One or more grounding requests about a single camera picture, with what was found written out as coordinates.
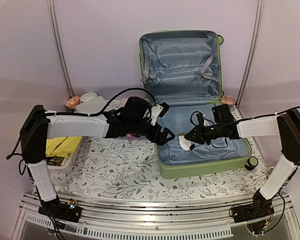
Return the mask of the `cream round bottle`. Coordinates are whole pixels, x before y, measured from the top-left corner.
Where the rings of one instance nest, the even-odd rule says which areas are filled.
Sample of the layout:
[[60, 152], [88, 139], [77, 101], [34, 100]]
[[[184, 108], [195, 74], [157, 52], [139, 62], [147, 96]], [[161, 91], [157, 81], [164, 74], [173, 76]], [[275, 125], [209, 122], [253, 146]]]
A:
[[191, 151], [195, 148], [195, 145], [190, 140], [187, 140], [185, 135], [185, 133], [178, 134], [179, 145], [184, 151]]

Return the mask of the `green hard-shell suitcase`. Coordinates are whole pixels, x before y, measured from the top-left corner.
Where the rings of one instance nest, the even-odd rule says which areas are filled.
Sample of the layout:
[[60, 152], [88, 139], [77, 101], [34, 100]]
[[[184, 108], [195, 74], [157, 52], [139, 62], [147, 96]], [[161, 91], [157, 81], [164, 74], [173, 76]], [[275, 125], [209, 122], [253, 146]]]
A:
[[[173, 134], [186, 134], [202, 113], [214, 124], [213, 107], [221, 104], [220, 37], [209, 30], [175, 30], [144, 34], [139, 39], [144, 88], [169, 110], [158, 123]], [[183, 150], [178, 138], [157, 147], [165, 179], [213, 174], [243, 167], [252, 155], [249, 142], [221, 137], [211, 144]]]

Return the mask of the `white green drawer box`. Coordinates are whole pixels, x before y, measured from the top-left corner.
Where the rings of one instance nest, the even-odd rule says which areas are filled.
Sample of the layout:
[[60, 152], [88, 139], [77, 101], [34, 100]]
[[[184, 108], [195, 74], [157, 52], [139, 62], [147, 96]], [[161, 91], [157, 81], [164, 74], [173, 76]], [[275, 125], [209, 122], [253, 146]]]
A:
[[75, 111], [83, 114], [96, 114], [100, 112], [106, 104], [107, 101], [102, 96], [97, 96], [88, 102], [80, 102], [80, 104], [75, 107]]

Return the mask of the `yellow garment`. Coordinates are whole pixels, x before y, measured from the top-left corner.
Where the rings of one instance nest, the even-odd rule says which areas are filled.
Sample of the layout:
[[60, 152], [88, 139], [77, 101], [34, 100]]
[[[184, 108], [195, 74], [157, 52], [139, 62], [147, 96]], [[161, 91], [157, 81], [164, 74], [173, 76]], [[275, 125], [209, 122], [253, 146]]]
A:
[[69, 158], [82, 141], [81, 136], [57, 137], [46, 140], [46, 157]]

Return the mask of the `white perforated plastic basket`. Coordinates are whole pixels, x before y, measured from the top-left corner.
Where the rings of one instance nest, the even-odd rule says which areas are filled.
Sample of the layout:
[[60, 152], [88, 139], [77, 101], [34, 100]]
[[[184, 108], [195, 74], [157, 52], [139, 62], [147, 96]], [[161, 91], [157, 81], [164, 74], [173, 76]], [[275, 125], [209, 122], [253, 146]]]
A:
[[82, 140], [81, 140], [78, 148], [76, 149], [76, 151], [73, 154], [71, 154], [69, 158], [63, 158], [63, 157], [57, 157], [57, 156], [46, 157], [45, 160], [48, 165], [48, 169], [51, 172], [70, 173], [72, 171], [75, 160], [79, 153], [79, 148], [81, 146]]

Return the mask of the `purple drawer box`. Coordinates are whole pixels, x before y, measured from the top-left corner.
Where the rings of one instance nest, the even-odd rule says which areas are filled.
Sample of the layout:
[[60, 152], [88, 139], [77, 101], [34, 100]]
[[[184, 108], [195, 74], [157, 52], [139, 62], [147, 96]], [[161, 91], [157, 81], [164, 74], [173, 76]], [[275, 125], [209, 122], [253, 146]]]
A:
[[147, 141], [148, 139], [145, 136], [131, 135], [127, 134], [125, 136], [119, 136], [117, 140], [129, 140], [129, 141]]

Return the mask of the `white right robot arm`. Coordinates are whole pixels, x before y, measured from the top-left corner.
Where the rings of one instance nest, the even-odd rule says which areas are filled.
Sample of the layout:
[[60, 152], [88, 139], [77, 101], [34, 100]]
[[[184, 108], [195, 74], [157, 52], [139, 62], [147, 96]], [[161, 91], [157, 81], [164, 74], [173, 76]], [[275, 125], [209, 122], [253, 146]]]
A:
[[236, 120], [226, 104], [212, 108], [214, 124], [205, 125], [202, 113], [196, 113], [193, 128], [184, 139], [199, 145], [211, 145], [213, 140], [262, 139], [277, 140], [275, 149], [278, 160], [269, 178], [256, 194], [261, 198], [249, 206], [252, 218], [259, 218], [268, 210], [265, 200], [272, 199], [289, 182], [289, 178], [300, 166], [300, 106], [283, 111], [257, 115]]

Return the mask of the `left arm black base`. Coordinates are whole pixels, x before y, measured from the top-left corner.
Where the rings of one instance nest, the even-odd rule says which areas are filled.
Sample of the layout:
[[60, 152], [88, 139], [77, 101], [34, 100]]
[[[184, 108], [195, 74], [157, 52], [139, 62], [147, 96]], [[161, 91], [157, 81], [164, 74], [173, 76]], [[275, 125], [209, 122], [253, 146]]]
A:
[[82, 208], [78, 203], [70, 198], [67, 202], [62, 203], [58, 195], [52, 200], [44, 201], [38, 193], [40, 206], [38, 213], [52, 219], [64, 220], [72, 223], [78, 223], [82, 214]]

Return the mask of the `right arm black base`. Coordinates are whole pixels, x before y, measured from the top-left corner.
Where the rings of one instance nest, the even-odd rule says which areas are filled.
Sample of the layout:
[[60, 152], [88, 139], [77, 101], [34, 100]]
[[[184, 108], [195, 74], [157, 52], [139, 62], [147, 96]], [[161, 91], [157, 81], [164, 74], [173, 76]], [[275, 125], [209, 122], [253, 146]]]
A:
[[247, 222], [264, 218], [274, 214], [272, 199], [266, 199], [259, 190], [252, 197], [252, 203], [244, 205], [233, 205], [230, 208], [230, 216], [235, 223]]

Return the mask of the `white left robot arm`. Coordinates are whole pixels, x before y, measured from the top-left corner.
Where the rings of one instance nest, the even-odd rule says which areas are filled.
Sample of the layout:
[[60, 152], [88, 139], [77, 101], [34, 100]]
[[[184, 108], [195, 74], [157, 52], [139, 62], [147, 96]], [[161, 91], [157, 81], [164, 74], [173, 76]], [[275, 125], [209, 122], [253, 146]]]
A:
[[163, 146], [175, 138], [167, 127], [157, 119], [169, 110], [165, 102], [152, 105], [140, 97], [129, 97], [125, 105], [98, 113], [47, 111], [42, 105], [31, 110], [23, 124], [19, 139], [21, 155], [33, 178], [45, 209], [53, 216], [64, 213], [64, 205], [57, 193], [46, 163], [48, 139], [61, 137], [96, 137], [116, 139], [132, 135], [144, 137], [156, 145]]

